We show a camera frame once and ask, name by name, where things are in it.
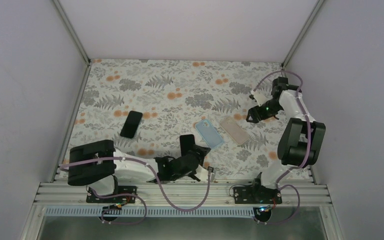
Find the black phone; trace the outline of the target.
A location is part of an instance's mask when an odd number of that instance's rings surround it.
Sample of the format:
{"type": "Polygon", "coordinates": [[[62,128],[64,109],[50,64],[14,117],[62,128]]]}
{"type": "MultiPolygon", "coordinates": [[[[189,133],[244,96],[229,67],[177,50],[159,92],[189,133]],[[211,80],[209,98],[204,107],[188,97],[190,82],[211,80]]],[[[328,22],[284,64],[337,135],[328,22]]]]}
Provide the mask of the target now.
{"type": "Polygon", "coordinates": [[[195,136],[193,134],[184,134],[179,136],[180,154],[185,156],[195,145],[195,136]]]}
{"type": "Polygon", "coordinates": [[[133,139],[142,120],[143,113],[138,111],[130,111],[121,129],[120,136],[133,139]]]}

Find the light blue phone case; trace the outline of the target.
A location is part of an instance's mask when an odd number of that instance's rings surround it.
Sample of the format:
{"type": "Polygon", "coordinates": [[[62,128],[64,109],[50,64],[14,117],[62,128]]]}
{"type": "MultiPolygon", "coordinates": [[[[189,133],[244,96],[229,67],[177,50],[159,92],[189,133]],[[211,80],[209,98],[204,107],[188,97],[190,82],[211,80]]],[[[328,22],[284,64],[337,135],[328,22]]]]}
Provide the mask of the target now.
{"type": "Polygon", "coordinates": [[[215,149],[224,143],[222,136],[208,119],[202,119],[197,122],[194,128],[209,148],[215,149]]]}

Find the beige phone case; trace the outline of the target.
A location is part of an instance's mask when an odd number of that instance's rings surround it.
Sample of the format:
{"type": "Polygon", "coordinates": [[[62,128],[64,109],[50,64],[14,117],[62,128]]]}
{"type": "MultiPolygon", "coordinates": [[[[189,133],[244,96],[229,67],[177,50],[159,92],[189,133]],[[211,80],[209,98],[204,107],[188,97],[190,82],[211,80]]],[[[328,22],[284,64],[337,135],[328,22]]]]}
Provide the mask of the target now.
{"type": "Polygon", "coordinates": [[[250,135],[230,116],[223,119],[219,125],[239,146],[243,145],[250,138],[250,135]]]}

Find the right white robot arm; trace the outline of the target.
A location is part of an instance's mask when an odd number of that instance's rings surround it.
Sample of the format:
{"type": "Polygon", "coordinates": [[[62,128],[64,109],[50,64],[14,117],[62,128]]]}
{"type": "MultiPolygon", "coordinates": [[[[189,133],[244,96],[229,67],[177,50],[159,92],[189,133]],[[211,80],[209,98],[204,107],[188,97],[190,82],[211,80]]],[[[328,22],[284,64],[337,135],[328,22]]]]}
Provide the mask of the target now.
{"type": "Polygon", "coordinates": [[[260,176],[259,184],[251,189],[251,198],[258,204],[270,197],[270,187],[279,187],[279,182],[291,171],[314,165],[319,157],[326,125],[318,122],[309,113],[302,95],[301,85],[292,85],[286,77],[277,77],[272,82],[271,99],[255,90],[250,98],[257,105],[247,112],[248,123],[259,123],[275,117],[283,111],[288,120],[277,145],[279,163],[269,167],[260,176]]]}

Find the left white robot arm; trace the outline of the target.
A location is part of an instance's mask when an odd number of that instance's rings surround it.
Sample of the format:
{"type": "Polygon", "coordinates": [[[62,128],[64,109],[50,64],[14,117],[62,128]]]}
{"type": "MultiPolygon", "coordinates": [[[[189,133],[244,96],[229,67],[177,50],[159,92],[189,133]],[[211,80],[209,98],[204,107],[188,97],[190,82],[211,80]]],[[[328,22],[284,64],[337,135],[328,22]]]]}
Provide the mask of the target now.
{"type": "Polygon", "coordinates": [[[119,197],[119,181],[138,180],[147,183],[174,182],[189,177],[209,182],[213,171],[204,167],[209,147],[194,142],[180,142],[180,157],[160,156],[142,158],[122,152],[112,140],[101,140],[77,147],[69,152],[69,163],[60,167],[68,173],[70,186],[88,186],[104,201],[111,203],[119,197]]]}

